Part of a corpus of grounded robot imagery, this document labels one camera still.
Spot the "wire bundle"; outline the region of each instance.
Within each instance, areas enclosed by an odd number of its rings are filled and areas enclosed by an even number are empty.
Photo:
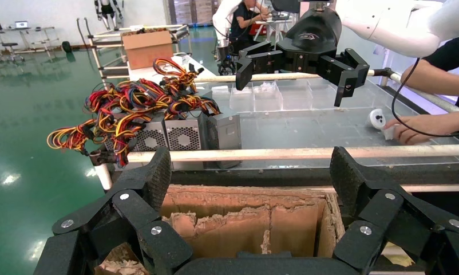
[[[164,68],[171,66],[176,70],[166,71]],[[196,93],[196,84],[194,79],[204,70],[199,69],[197,72],[194,71],[193,65],[190,64],[189,67],[192,68],[187,72],[179,64],[173,62],[172,60],[167,60],[164,58],[158,58],[154,60],[153,68],[158,74],[162,74],[166,77],[163,78],[161,85],[165,86],[168,92],[171,92],[173,95],[177,95],[180,91],[189,90],[192,93]]]
[[[166,70],[171,66],[175,70]],[[85,100],[85,109],[95,116],[75,127],[64,127],[50,133],[48,146],[52,149],[71,149],[88,155],[85,143],[92,140],[101,144],[113,142],[113,152],[119,167],[127,164],[130,141],[137,131],[151,121],[151,114],[164,111],[166,120],[185,119],[187,113],[201,109],[206,115],[221,113],[216,102],[208,97],[196,96],[194,79],[202,72],[189,65],[189,72],[166,59],[156,59],[154,70],[164,76],[160,84],[146,79],[123,81],[118,85],[97,90],[99,84]]]

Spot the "cardboard box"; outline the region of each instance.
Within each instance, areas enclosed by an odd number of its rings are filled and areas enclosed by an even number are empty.
[[[344,235],[336,195],[307,188],[171,185],[161,215],[195,258],[285,251],[331,257]]]
[[[122,34],[122,41],[132,70],[152,67],[155,59],[169,59],[173,55],[169,31],[141,34],[127,32]]]

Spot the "human hand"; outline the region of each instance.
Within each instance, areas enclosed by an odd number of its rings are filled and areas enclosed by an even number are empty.
[[[270,11],[266,7],[262,7],[262,10],[260,11],[261,14],[269,14]]]
[[[266,21],[267,19],[270,18],[270,15],[267,13],[267,14],[260,14],[260,18],[262,19],[262,21]]]
[[[445,115],[418,115],[418,116],[404,116],[400,119],[408,126],[417,129],[421,132],[430,133],[432,135],[448,135],[457,131],[454,126],[454,121],[450,119],[449,114]],[[414,145],[423,143],[433,138],[431,136],[422,135],[407,126],[404,126],[397,119],[388,121],[385,129],[398,124],[395,128],[393,138],[405,145]]]

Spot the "person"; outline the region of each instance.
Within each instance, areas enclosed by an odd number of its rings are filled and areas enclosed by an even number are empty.
[[[256,7],[260,14],[250,8]],[[270,16],[267,8],[258,3],[257,0],[243,0],[233,13],[231,22],[231,32],[229,42],[233,46],[233,52],[238,53],[240,50],[258,44],[250,36],[251,25],[256,21],[265,21]]]
[[[405,70],[401,77],[402,82],[410,74],[412,67]],[[459,75],[448,72],[458,67],[459,37],[448,41],[432,55],[421,59],[406,85],[426,93],[459,97]],[[408,116],[401,117],[401,120],[412,128],[435,135],[448,135],[459,131],[459,112],[444,115]],[[402,144],[413,145],[432,138],[408,129],[396,119],[389,121],[385,129],[395,124],[399,125],[394,131],[394,138]]]

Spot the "logo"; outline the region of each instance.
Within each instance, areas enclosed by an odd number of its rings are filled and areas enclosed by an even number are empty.
[[[301,33],[301,34],[299,34],[299,37],[301,39],[308,39],[308,40],[319,39],[319,36],[317,34],[313,34],[313,33]]]

